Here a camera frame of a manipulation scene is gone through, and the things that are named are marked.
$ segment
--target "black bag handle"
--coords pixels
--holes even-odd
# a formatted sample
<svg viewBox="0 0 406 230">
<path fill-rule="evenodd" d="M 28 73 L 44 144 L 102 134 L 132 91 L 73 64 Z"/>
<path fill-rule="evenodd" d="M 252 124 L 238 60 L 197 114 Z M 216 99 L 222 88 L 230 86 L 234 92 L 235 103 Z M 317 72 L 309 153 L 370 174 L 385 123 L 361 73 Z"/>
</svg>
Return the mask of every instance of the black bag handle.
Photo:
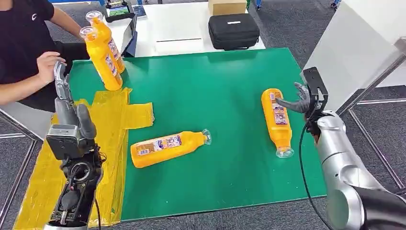
<svg viewBox="0 0 406 230">
<path fill-rule="evenodd" d="M 246 50 L 249 49 L 249 47 L 239 47 L 239 48 L 231 48 L 231 49 L 224 49 L 224 51 L 231 51 L 231 50 Z"/>
</svg>

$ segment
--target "bottle lying on table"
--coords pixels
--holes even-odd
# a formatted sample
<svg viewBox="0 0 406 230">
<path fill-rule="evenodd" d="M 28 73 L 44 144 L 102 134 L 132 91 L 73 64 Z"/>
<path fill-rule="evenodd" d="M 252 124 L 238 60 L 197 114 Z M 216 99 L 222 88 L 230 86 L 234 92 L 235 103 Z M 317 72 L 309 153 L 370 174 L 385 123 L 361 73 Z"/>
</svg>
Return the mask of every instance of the bottle lying on table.
<svg viewBox="0 0 406 230">
<path fill-rule="evenodd" d="M 144 168 L 162 161 L 195 151 L 203 144 L 210 145 L 212 137 L 205 129 L 202 132 L 181 133 L 138 142 L 131 146 L 131 158 L 137 168 Z"/>
<path fill-rule="evenodd" d="M 288 158 L 294 153 L 291 148 L 292 129 L 286 108 L 276 103 L 276 98 L 283 99 L 280 90 L 265 90 L 261 96 L 262 108 L 264 109 L 269 136 L 276 145 L 276 156 Z"/>
</svg>

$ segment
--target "white wall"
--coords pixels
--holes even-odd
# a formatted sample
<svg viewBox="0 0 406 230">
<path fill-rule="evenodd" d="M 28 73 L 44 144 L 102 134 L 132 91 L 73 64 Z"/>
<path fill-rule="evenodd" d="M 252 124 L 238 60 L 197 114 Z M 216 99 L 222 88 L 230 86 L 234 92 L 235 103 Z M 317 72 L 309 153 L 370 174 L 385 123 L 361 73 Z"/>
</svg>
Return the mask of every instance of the white wall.
<svg viewBox="0 0 406 230">
<path fill-rule="evenodd" d="M 401 34 L 406 35 L 406 27 L 389 24 L 406 19 L 403 5 L 399 0 L 344 0 L 340 4 L 305 65 L 305 69 L 316 66 L 320 72 L 329 93 L 326 109 L 340 108 L 400 55 L 393 44 Z M 379 86 L 405 85 L 405 74 L 403 64 Z"/>
</svg>

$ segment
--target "yellow tape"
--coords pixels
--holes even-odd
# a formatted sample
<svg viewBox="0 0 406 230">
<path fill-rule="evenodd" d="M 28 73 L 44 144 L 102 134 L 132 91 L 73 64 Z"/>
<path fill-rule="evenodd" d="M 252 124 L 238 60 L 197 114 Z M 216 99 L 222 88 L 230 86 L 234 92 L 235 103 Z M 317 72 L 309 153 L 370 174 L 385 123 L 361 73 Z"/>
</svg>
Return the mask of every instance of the yellow tape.
<svg viewBox="0 0 406 230">
<path fill-rule="evenodd" d="M 125 88 L 113 92 L 96 92 L 93 104 L 89 107 L 91 118 L 97 128 L 96 143 L 101 147 L 100 152 L 107 156 L 107 161 L 103 164 L 103 179 L 96 190 L 101 224 L 105 226 L 120 222 L 127 162 L 126 130 L 148 127 L 154 121 L 152 103 L 128 105 L 130 91 Z M 51 122 L 57 123 L 56 116 Z M 45 141 L 39 152 L 14 229 L 39 230 L 49 221 L 66 181 L 59 169 L 60 164 Z M 96 206 L 93 206 L 89 227 L 97 226 L 97 221 Z"/>
</svg>

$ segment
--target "person's hand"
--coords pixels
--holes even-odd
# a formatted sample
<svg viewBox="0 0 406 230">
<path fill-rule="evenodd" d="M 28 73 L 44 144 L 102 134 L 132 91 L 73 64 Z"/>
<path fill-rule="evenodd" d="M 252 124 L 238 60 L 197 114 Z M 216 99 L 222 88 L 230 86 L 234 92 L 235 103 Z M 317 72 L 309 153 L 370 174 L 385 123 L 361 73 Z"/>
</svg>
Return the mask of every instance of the person's hand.
<svg viewBox="0 0 406 230">
<path fill-rule="evenodd" d="M 54 65 L 57 61 L 65 64 L 65 59 L 61 58 L 58 52 L 45 52 L 37 58 L 38 77 L 45 83 L 49 84 L 54 79 Z"/>
</svg>

